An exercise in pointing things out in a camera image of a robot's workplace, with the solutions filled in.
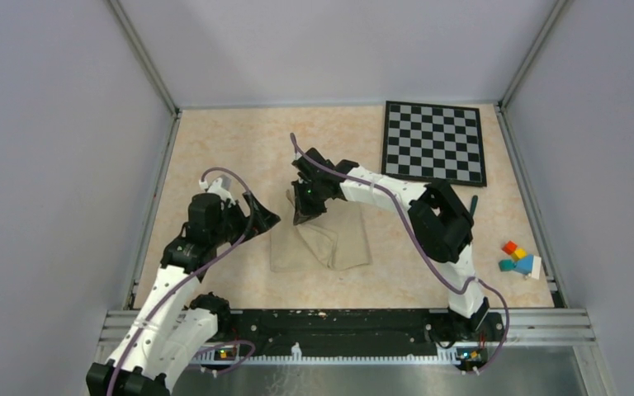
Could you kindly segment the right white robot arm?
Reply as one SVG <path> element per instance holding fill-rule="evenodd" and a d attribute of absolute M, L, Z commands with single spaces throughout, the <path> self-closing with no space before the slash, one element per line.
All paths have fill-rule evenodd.
<path fill-rule="evenodd" d="M 325 214 L 328 200 L 396 213 L 420 256 L 448 290 L 453 333 L 472 340 L 484 330 L 490 303 L 472 262 L 474 220 L 447 181 L 435 178 L 417 184 L 371 172 L 354 161 L 333 164 L 315 148 L 297 152 L 291 164 L 298 175 L 292 184 L 294 224 Z"/>

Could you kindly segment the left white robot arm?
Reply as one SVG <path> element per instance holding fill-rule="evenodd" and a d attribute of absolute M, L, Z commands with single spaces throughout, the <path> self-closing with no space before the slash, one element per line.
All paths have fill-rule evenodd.
<path fill-rule="evenodd" d="M 210 339 L 227 338 L 232 320 L 224 300 L 206 296 L 206 305 L 186 303 L 206 270 L 223 256 L 220 246 L 236 248 L 280 222 L 249 192 L 249 212 L 228 191 L 192 197 L 187 221 L 164 249 L 147 300 L 118 347 L 86 375 L 91 395 L 169 395 L 194 355 Z"/>

